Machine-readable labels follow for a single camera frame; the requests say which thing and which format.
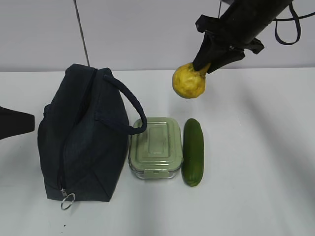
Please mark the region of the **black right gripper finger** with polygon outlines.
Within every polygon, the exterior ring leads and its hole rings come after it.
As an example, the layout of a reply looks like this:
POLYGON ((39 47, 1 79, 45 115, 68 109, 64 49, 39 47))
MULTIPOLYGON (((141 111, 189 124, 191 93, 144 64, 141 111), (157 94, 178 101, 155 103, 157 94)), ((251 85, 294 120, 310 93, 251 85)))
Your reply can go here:
POLYGON ((211 62, 211 65, 207 71, 208 74, 220 69, 221 67, 230 63, 242 60, 245 57, 244 50, 230 50, 224 53, 219 58, 211 62))
POLYGON ((207 64, 214 63, 225 53, 225 44, 210 33, 205 33, 201 47, 193 60, 195 70, 203 69, 207 64))

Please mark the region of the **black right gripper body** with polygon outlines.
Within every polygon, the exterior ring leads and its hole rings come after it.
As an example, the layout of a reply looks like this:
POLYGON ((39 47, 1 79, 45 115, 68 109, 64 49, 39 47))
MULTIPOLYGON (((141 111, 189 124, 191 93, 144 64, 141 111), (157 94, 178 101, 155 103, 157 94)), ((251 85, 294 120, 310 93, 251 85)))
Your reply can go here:
POLYGON ((198 32, 205 33, 211 40, 212 44, 232 49, 248 49, 254 54, 259 54, 264 45, 260 40, 254 38, 249 43, 242 42, 235 33, 219 18, 201 15, 195 22, 198 32))

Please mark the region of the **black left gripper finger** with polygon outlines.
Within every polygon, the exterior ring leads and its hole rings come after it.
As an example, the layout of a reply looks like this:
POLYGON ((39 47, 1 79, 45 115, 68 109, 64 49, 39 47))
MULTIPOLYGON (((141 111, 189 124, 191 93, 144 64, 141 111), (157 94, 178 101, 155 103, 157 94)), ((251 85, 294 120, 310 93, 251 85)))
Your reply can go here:
POLYGON ((26 134, 35 130, 35 116, 4 107, 0 108, 0 139, 26 134))

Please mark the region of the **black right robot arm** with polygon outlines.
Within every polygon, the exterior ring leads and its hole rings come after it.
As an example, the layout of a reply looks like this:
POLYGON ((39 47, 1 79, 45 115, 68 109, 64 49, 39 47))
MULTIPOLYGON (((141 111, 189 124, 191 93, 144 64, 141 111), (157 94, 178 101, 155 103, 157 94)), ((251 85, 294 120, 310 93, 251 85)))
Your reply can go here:
POLYGON ((256 37, 292 2, 290 0, 234 0, 219 17, 201 15, 195 25, 204 38, 193 60, 196 71, 208 73, 240 61, 244 50, 259 54, 264 45, 256 37))

